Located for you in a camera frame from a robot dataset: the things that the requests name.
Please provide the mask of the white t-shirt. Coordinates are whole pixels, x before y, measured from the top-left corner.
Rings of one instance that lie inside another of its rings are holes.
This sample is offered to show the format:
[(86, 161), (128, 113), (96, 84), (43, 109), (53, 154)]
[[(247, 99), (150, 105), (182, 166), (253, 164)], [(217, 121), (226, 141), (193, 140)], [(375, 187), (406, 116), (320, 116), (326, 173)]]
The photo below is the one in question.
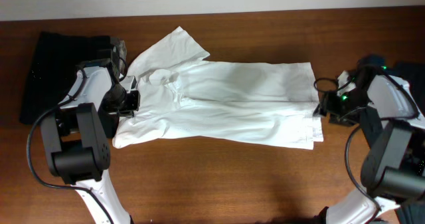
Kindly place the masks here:
[(120, 120), (113, 145), (204, 136), (310, 150), (323, 140), (308, 62), (218, 62), (182, 28), (143, 51), (129, 67), (138, 111)]

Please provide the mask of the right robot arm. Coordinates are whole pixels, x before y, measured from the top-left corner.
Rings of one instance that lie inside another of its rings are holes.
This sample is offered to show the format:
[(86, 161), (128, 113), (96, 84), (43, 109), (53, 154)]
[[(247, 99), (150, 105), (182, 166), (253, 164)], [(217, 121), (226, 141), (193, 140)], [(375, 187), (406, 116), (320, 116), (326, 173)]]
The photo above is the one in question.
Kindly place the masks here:
[[(314, 116), (353, 127), (345, 143), (344, 161), (354, 190), (325, 207), (316, 223), (373, 223), (379, 215), (424, 202), (424, 115), (407, 80), (389, 68), (363, 64), (334, 80), (324, 90)], [(351, 170), (349, 151), (362, 132), (369, 152), (360, 178)]]

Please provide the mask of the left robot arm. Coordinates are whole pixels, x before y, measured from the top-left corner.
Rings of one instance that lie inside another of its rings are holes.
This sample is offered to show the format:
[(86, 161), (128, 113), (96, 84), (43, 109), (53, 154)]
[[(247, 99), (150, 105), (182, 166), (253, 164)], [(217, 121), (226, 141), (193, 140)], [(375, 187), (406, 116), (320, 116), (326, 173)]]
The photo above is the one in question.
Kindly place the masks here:
[(139, 109), (137, 80), (127, 74), (117, 47), (99, 50), (77, 69), (66, 97), (34, 124), (41, 128), (50, 173), (63, 181), (52, 187), (74, 190), (96, 223), (132, 223), (110, 179), (109, 140), (120, 118), (132, 118)]

